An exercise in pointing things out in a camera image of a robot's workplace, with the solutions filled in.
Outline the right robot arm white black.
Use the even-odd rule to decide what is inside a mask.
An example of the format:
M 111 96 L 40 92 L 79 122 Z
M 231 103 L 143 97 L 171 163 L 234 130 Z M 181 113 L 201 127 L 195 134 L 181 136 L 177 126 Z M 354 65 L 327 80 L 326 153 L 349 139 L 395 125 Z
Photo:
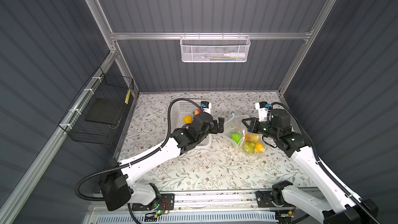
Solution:
M 246 118 L 242 123 L 248 132 L 272 139 L 276 148 L 304 170 L 325 200 L 317 200 L 284 180 L 272 186 L 268 201 L 277 207 L 296 206 L 321 224 L 378 224 L 377 205 L 363 200 L 325 165 L 306 133 L 294 132 L 292 119 L 288 110 L 261 108 L 258 118 Z

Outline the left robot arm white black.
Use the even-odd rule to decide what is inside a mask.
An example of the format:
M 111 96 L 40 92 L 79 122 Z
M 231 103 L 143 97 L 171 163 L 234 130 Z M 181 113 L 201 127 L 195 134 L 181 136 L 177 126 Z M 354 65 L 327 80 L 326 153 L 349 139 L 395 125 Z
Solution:
M 225 120 L 201 112 L 194 116 L 192 123 L 175 129 L 165 142 L 152 147 L 116 165 L 118 171 L 107 172 L 101 177 L 99 186 L 108 211 L 115 211 L 126 204 L 140 204 L 148 210 L 156 209 L 163 198 L 153 184 L 137 182 L 144 174 L 171 159 L 194 149 L 210 134 L 224 132 Z

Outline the green pear toy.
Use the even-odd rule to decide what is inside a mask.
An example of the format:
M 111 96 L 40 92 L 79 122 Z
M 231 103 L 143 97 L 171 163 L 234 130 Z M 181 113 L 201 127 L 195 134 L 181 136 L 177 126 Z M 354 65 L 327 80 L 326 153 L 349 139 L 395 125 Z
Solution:
M 245 142 L 243 144 L 243 151 L 248 153 L 248 154 L 252 154 L 255 152 L 255 148 L 256 148 L 256 143 L 255 142 Z

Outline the yellow lemon toy small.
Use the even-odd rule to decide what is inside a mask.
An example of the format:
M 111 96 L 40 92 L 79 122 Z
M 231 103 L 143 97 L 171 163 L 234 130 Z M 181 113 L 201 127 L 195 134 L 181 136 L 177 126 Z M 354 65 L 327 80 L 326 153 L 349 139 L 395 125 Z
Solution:
M 191 117 L 191 116 L 185 116 L 185 117 L 183 118 L 183 122 L 184 122 L 185 124 L 191 124 L 191 123 L 192 123 L 192 117 Z

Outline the clear zip top bag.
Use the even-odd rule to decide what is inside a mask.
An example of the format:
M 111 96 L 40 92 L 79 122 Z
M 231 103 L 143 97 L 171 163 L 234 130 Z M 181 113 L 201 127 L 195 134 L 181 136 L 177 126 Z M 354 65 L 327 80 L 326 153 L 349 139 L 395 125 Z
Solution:
M 223 132 L 224 138 L 226 138 L 232 144 L 232 146 L 234 148 L 239 149 L 242 152 L 244 152 L 243 151 L 243 144 L 244 144 L 245 135 L 246 134 L 251 134 L 251 133 L 249 133 L 247 131 L 246 127 L 241 122 L 245 118 L 249 118 L 249 116 L 247 116 L 247 115 L 236 115 L 234 112 L 232 112 L 231 118 L 224 123 L 224 132 Z M 240 143 L 238 145 L 230 139 L 231 135 L 233 133 L 237 133 L 237 132 L 240 133 L 241 136 L 242 136 L 242 139 L 241 139 L 241 141 L 240 141 Z M 265 147 L 265 143 L 261 140 L 261 137 L 260 137 L 260 140 L 258 142 L 260 142 Z M 256 153 L 256 152 L 252 153 L 252 155 L 254 155 L 254 154 L 259 155 L 259 154 L 262 154 L 262 153 Z

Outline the yellow wrinkled fruit toy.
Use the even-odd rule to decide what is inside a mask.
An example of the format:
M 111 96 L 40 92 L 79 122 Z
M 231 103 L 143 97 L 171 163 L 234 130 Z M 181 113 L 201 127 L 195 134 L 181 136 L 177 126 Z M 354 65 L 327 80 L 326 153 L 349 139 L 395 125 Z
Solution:
M 258 142 L 260 140 L 260 136 L 258 135 L 258 134 L 254 134 L 254 133 L 251 133 L 251 134 L 248 134 L 248 141 L 249 142 Z

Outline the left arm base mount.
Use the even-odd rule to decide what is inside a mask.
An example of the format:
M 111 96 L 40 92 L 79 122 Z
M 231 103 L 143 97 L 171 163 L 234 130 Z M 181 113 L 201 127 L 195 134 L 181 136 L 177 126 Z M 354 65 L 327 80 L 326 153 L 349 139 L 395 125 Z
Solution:
M 174 209 L 175 194 L 163 194 L 156 197 L 148 205 L 132 204 L 132 211 L 171 211 Z

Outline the green lime toy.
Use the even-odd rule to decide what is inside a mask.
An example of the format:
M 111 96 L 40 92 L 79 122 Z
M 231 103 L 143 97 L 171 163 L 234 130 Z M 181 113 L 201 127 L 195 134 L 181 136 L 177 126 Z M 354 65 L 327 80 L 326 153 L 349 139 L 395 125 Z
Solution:
M 230 139 L 238 145 L 242 139 L 242 136 L 240 133 L 237 132 L 237 133 L 233 133 L 231 135 Z

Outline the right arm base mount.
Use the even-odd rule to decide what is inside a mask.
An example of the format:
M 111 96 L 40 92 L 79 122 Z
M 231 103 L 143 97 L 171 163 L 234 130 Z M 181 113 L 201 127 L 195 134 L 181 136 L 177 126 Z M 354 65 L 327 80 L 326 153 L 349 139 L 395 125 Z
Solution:
M 293 183 L 284 180 L 272 186 L 271 190 L 258 190 L 255 192 L 258 207 L 291 207 L 292 205 L 285 201 L 282 190 Z

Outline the yellow round fruit toy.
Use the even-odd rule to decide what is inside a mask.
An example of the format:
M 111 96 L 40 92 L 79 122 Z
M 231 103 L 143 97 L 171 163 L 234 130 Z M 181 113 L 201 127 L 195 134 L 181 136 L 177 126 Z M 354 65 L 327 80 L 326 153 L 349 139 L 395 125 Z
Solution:
M 265 147 L 260 142 L 257 142 L 255 145 L 255 152 L 263 153 L 264 151 L 265 151 Z

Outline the white plastic basket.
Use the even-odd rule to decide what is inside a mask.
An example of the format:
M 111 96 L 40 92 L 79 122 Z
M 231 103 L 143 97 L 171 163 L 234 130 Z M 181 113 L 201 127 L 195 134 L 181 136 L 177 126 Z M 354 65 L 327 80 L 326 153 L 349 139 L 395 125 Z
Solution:
M 201 105 L 201 101 L 208 101 L 204 99 L 191 99 L 191 100 L 195 102 L 197 105 Z M 175 129 L 182 128 L 182 126 L 185 124 L 183 122 L 183 118 L 185 116 L 191 116 L 193 119 L 194 117 L 193 112 L 197 109 L 198 108 L 194 104 L 187 101 L 178 101 L 174 103 L 171 108 L 171 121 L 170 121 L 171 133 L 174 132 Z M 211 141 L 212 141 L 212 135 L 209 134 L 206 137 L 206 139 L 204 139 L 201 143 L 199 143 L 196 146 L 196 149 L 205 149 L 210 147 Z

